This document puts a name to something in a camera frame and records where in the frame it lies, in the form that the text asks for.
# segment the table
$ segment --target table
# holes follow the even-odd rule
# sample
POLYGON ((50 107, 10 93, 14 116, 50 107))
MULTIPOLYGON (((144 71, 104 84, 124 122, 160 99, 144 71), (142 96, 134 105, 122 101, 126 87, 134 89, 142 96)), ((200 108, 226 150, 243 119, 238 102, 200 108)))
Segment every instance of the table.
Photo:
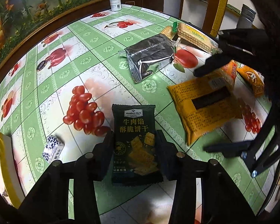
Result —
MULTIPOLYGON (((221 153, 209 154, 203 146, 215 142, 242 141, 256 135, 245 130, 244 120, 235 119, 221 128, 200 137, 189 148, 185 144, 186 133, 175 110, 168 85, 194 78, 193 69, 185 73, 177 71, 172 64, 156 74, 135 84, 129 66, 118 51, 145 38, 156 35, 167 25, 179 21, 160 12, 135 6, 123 5, 119 12, 110 10, 76 21, 35 45, 10 70, 0 84, 0 132, 11 135, 14 158, 25 195, 48 167, 42 157, 46 137, 59 137, 65 147, 60 160, 74 161, 92 151, 104 137, 86 135, 73 125, 66 125, 63 117, 69 107, 75 86, 84 85, 92 94, 98 109, 105 115, 105 126, 113 128, 111 105, 155 104, 155 126, 162 129, 167 140, 179 151, 194 159, 208 161, 217 159, 241 190, 254 213, 260 209, 273 180, 274 166, 255 179, 240 158, 225 159, 221 153), (118 21, 132 21, 131 26, 117 26, 118 21), (47 57, 48 62, 40 71, 38 65, 47 57)), ((182 40, 181 47, 194 53, 198 66, 209 57, 195 50, 182 40)), ((270 109, 265 98, 255 99, 248 85, 238 75, 234 94, 251 107, 263 123, 270 109)), ((270 133, 258 155, 266 147, 273 134, 270 133)), ((157 223, 158 215, 169 216, 174 197, 175 182, 138 187, 113 187, 111 172, 102 182, 95 182, 95 191, 102 223, 145 223, 148 219, 157 223)), ((201 188, 197 179, 196 219, 200 221, 201 188)), ((73 181, 69 186, 69 217, 73 218, 73 181)))

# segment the barcode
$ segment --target barcode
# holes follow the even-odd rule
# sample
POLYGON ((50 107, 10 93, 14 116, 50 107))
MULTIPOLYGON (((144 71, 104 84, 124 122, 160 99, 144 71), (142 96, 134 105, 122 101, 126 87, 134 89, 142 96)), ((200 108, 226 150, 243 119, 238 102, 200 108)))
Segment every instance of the barcode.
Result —
POLYGON ((213 80, 208 81, 208 84, 211 86, 212 89, 218 89, 220 87, 225 86, 225 82, 222 78, 215 78, 213 80))

